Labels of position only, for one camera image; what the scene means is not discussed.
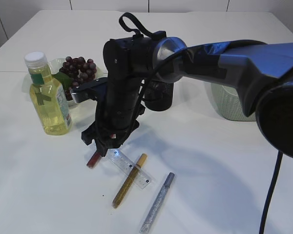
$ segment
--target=clear plastic ruler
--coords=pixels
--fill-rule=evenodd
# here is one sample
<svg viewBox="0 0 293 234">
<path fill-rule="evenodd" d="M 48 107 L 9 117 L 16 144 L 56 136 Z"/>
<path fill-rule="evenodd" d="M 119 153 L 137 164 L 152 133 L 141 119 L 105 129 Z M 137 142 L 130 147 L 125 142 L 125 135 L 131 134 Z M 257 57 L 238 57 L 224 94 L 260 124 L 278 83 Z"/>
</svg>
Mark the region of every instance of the clear plastic ruler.
<svg viewBox="0 0 293 234">
<path fill-rule="evenodd" d="M 134 179 L 134 183 L 140 188 L 144 189 L 151 183 L 152 178 L 137 167 L 136 164 L 131 161 L 126 155 L 124 155 L 118 149 L 110 149 L 107 151 L 106 157 L 111 160 L 116 166 L 118 166 L 126 175 L 129 175 L 131 170 L 136 167 L 139 171 Z"/>
</svg>

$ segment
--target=yellow liquid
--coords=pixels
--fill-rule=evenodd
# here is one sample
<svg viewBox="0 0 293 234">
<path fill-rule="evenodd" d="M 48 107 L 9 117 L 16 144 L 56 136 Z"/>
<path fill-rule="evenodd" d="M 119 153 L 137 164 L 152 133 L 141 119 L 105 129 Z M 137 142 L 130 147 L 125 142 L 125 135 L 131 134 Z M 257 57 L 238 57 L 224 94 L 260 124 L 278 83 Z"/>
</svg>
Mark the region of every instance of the yellow liquid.
<svg viewBox="0 0 293 234">
<path fill-rule="evenodd" d="M 45 133 L 49 135 L 64 135 L 68 133 L 72 121 L 70 116 L 66 121 L 64 120 L 57 100 L 58 91 L 63 89 L 62 84 L 52 77 L 48 65 L 36 70 L 29 69 L 29 73 L 41 74 L 43 77 L 43 85 L 32 84 L 30 86 L 30 98 L 35 106 Z"/>
</svg>

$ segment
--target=bottle cap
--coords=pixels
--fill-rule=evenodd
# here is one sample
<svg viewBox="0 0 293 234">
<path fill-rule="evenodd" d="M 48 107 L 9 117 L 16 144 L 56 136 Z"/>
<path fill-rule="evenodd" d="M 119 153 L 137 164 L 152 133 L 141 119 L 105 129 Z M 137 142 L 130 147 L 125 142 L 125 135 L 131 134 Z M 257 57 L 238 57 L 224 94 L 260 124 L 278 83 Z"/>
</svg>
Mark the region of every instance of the bottle cap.
<svg viewBox="0 0 293 234">
<path fill-rule="evenodd" d="M 26 66 L 31 69 L 42 68 L 48 63 L 45 54 L 40 51 L 27 54 L 24 60 Z"/>
</svg>

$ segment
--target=table surface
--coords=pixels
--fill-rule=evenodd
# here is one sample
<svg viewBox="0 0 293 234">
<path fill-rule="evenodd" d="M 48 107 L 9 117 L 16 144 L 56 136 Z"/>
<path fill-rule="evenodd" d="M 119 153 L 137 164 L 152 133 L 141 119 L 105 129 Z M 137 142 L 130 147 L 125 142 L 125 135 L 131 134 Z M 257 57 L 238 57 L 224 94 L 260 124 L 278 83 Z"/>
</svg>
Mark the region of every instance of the table surface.
<svg viewBox="0 0 293 234">
<path fill-rule="evenodd" d="M 253 234 L 270 184 L 277 151 L 255 122 L 233 122 L 212 106 L 209 86 L 183 78 L 173 105 L 146 113 L 124 144 L 132 160 L 148 154 L 144 170 L 154 182 L 133 186 L 118 209 L 111 202 L 125 176 L 108 159 L 85 164 L 95 145 L 81 131 L 94 120 L 96 103 L 71 108 L 74 125 L 48 136 L 28 94 L 22 92 L 23 56 L 46 52 L 94 58 L 104 68 L 109 38 L 129 36 L 115 11 L 41 11 L 0 48 L 0 234 L 136 234 L 169 172 L 175 181 L 152 234 Z M 151 31 L 167 30 L 188 46 L 234 39 L 293 42 L 272 14 L 255 12 L 137 13 Z M 293 159 L 284 157 L 266 234 L 293 234 Z"/>
</svg>

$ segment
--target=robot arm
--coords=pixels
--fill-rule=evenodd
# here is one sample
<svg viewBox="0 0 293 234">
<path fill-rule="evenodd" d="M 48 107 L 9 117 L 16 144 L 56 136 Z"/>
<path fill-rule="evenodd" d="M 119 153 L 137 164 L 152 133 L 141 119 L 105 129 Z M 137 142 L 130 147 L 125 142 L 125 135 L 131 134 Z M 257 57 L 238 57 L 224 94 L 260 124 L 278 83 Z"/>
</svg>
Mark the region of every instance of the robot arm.
<svg viewBox="0 0 293 234">
<path fill-rule="evenodd" d="M 128 28 L 123 17 L 138 29 Z M 138 128 L 136 118 L 145 110 L 141 100 L 152 80 L 174 83 L 186 76 L 234 87 L 244 114 L 256 111 L 265 138 L 293 157 L 293 43 L 239 40 L 188 48 L 164 31 L 149 32 L 130 13 L 119 22 L 135 35 L 105 44 L 108 77 L 72 91 L 76 102 L 98 102 L 95 122 L 82 132 L 82 139 L 87 145 L 94 139 L 101 156 L 119 148 Z"/>
</svg>

